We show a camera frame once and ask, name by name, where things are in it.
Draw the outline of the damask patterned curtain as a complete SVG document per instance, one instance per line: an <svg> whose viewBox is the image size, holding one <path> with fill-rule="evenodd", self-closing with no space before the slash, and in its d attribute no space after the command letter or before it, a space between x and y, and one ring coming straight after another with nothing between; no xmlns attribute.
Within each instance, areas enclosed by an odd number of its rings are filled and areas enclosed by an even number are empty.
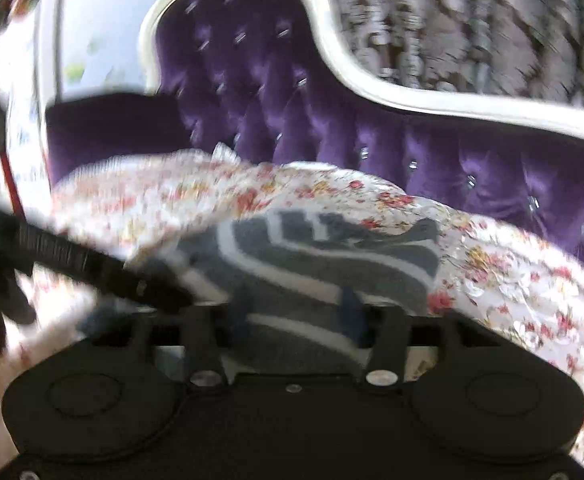
<svg viewBox="0 0 584 480"><path fill-rule="evenodd" d="M401 86L584 107L584 0L335 0L350 51Z"/></svg>

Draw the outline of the purple tufted chaise sofa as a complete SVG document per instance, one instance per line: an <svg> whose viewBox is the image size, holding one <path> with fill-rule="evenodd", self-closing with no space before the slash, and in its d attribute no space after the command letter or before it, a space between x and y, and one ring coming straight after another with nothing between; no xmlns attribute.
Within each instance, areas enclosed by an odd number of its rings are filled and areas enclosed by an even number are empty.
<svg viewBox="0 0 584 480"><path fill-rule="evenodd" d="M413 90L364 70L330 0L156 0L145 88L50 105L53 181L117 155L326 162L509 222L584 263L584 110Z"/></svg>

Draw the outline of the grey white striped sweater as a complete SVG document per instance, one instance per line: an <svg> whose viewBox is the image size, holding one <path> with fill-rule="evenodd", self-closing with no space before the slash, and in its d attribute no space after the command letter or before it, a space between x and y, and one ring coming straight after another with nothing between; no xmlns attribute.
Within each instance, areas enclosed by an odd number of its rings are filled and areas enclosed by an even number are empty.
<svg viewBox="0 0 584 480"><path fill-rule="evenodd" d="M388 233L340 214L269 210L166 240L130 266L176 281L202 304L220 304L247 288L249 338L222 354L231 375L357 374L370 351L342 330L341 290L353 289L371 306L426 314L440 267L438 226L421 219Z"/></svg>

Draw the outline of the floral bed sheet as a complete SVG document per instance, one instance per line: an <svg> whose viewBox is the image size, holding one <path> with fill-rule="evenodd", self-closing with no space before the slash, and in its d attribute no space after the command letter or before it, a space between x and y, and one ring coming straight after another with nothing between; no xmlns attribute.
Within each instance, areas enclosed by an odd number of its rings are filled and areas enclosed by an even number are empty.
<svg viewBox="0 0 584 480"><path fill-rule="evenodd" d="M584 479L584 264L315 162L83 167L53 232L191 307L45 268L0 356L0 479Z"/></svg>

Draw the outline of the white cabinet with stickers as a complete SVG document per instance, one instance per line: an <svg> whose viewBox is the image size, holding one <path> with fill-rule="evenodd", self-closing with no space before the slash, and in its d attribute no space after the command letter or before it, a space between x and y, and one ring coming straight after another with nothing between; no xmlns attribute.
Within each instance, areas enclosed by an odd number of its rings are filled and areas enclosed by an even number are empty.
<svg viewBox="0 0 584 480"><path fill-rule="evenodd" d="M0 37L7 153L26 211L50 203L44 110L50 104L144 86L136 38L155 0L39 0Z"/></svg>

